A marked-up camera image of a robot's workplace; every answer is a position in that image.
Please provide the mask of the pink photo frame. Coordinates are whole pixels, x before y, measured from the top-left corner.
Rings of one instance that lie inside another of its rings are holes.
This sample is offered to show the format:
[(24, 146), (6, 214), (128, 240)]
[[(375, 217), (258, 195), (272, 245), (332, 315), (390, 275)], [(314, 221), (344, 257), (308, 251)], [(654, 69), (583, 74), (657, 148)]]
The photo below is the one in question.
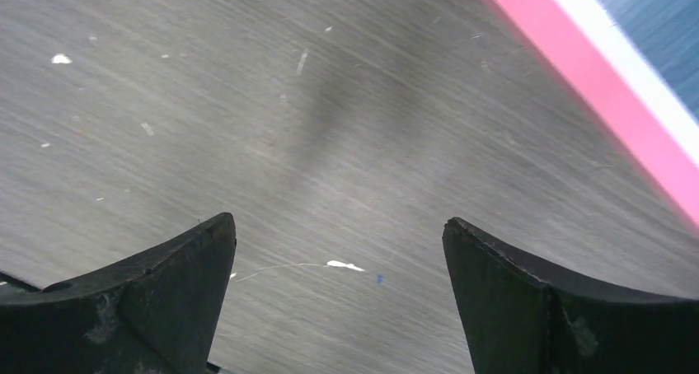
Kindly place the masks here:
[(482, 0), (531, 48), (692, 229), (698, 116), (599, 0)]

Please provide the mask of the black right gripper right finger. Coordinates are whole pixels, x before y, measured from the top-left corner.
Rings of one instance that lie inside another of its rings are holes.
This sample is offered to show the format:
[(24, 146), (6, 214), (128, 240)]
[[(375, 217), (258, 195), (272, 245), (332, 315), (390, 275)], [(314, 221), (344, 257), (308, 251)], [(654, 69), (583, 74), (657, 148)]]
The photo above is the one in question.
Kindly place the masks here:
[(458, 217), (442, 241), (475, 372), (697, 372), (697, 300), (591, 278)]

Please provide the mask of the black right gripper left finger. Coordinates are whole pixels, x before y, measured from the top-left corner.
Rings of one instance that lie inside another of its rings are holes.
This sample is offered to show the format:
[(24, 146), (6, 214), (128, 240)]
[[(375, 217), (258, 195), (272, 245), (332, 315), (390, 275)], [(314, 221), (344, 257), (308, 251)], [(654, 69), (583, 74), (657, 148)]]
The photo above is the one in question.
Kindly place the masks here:
[(220, 373), (209, 353), (235, 250), (220, 213), (45, 288), (2, 273), (2, 372)]

